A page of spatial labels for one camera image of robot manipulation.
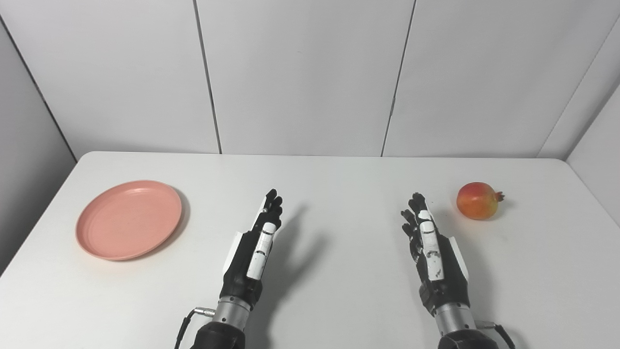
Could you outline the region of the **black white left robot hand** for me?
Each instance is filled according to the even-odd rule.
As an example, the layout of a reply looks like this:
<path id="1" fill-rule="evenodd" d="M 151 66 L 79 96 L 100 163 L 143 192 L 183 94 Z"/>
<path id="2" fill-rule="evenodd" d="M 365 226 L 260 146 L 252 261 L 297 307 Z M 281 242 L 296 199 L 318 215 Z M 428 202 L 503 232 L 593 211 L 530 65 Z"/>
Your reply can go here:
<path id="1" fill-rule="evenodd" d="M 281 228 L 283 199 L 276 189 L 263 198 L 252 227 L 240 235 L 228 269 L 223 276 L 219 297 L 242 300 L 252 311 L 262 293 L 262 275 L 270 256 L 276 232 Z"/>

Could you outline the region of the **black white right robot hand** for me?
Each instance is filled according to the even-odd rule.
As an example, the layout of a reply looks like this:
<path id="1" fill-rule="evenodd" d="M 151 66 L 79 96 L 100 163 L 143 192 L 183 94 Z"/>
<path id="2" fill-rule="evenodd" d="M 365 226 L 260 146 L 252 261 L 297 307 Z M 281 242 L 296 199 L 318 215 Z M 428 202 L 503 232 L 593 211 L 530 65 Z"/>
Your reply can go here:
<path id="1" fill-rule="evenodd" d="M 454 237 L 441 234 L 425 197 L 415 192 L 401 212 L 402 230 L 421 281 L 419 294 L 425 309 L 435 315 L 447 303 L 471 306 L 468 271 Z"/>

